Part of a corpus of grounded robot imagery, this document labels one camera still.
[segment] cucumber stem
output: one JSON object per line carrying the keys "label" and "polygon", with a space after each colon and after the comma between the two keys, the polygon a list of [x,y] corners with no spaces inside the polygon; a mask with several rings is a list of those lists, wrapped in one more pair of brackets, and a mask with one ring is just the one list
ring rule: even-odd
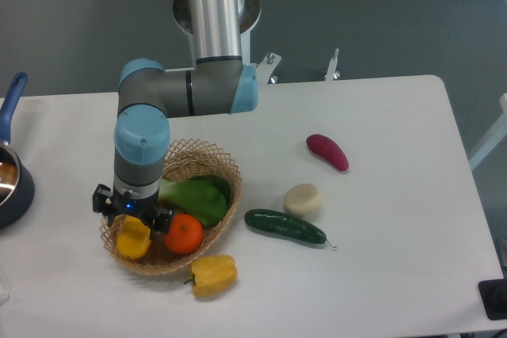
{"label": "cucumber stem", "polygon": [[332,244],[331,244],[331,242],[330,242],[330,241],[328,241],[327,239],[326,239],[326,241],[330,244],[330,246],[331,246],[331,247],[333,247],[334,249],[337,249],[337,246],[336,246],[336,245],[332,245]]}

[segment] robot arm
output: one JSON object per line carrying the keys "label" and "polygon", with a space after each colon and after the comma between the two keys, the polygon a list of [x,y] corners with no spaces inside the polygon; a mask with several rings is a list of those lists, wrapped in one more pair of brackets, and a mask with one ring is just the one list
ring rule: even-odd
{"label": "robot arm", "polygon": [[157,205],[170,143],[168,118],[247,112],[257,106],[256,71],[242,63],[237,0],[189,3],[194,69],[165,71],[155,61],[137,59],[122,71],[113,189],[99,184],[93,194],[93,211],[109,225],[125,214],[154,233],[168,231],[172,211]]}

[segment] cucumber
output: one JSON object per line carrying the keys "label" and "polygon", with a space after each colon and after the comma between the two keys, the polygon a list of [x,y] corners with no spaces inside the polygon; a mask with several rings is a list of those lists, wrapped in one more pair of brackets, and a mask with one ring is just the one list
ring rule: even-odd
{"label": "cucumber", "polygon": [[269,209],[252,209],[245,213],[245,223],[254,229],[290,237],[315,245],[326,243],[327,236],[317,226],[294,215]]}

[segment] black cable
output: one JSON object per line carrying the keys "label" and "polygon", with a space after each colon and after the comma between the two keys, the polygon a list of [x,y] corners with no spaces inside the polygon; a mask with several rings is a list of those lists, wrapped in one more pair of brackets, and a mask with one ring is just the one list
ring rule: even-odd
{"label": "black cable", "polygon": [[491,336],[491,338],[498,338],[499,336],[503,336],[504,332],[507,332],[507,329],[500,330],[494,336]]}

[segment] blue joint cap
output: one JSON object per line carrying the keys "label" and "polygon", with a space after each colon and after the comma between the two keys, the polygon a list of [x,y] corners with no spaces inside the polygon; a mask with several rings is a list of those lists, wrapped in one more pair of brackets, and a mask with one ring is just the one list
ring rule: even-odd
{"label": "blue joint cap", "polygon": [[121,82],[123,82],[126,77],[135,71],[142,69],[158,69],[160,71],[166,71],[166,68],[161,63],[153,61],[152,59],[133,59],[122,69],[118,89],[120,89]]}
{"label": "blue joint cap", "polygon": [[118,115],[114,129],[116,150],[135,165],[154,164],[167,153],[169,120],[148,104],[135,104]]}
{"label": "blue joint cap", "polygon": [[243,65],[243,71],[229,113],[253,111],[257,107],[258,101],[257,71],[253,66]]}

